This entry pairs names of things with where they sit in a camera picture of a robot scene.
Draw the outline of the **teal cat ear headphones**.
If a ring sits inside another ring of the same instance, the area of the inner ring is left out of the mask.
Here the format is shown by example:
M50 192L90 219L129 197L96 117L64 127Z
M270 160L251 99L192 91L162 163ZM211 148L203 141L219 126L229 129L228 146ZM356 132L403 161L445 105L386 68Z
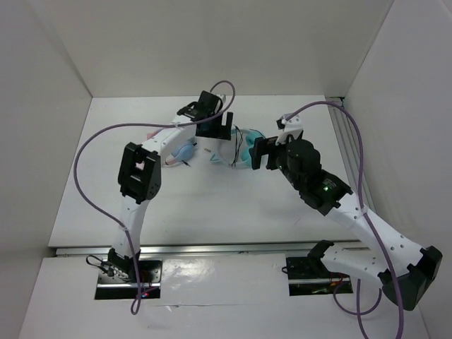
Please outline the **teal cat ear headphones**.
M234 125L230 140L216 141L214 146L209 149L210 164L237 169L250 168L250 150L258 137L265 138L264 134L256 129L241 129Z

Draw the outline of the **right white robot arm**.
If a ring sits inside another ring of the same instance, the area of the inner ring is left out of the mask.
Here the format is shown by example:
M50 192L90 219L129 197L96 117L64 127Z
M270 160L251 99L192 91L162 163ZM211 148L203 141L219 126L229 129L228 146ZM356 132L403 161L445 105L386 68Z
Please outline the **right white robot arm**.
M359 256L328 240L308 254L308 268L316 277L329 271L344 273L378 286L394 304L412 311L433 283L443 258L434 246L423 247L359 204L358 195L339 177L325 171L312 143L290 138L256 139L250 149L257 170L267 156L266 169L280 170L309 207L351 231L373 253Z

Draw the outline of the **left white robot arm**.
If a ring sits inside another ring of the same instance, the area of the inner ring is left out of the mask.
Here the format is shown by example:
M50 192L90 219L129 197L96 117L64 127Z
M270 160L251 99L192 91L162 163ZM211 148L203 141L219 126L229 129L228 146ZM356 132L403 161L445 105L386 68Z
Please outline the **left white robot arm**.
M124 282L135 280L139 274L141 230L148 204L162 186L163 162L194 136L225 138L233 114L227 114L227 124L223 126L220 110L224 101L224 95L202 91L197 101L176 113L169 127L160 127L141 144L125 146L118 175L122 195L120 225L107 256L115 275Z

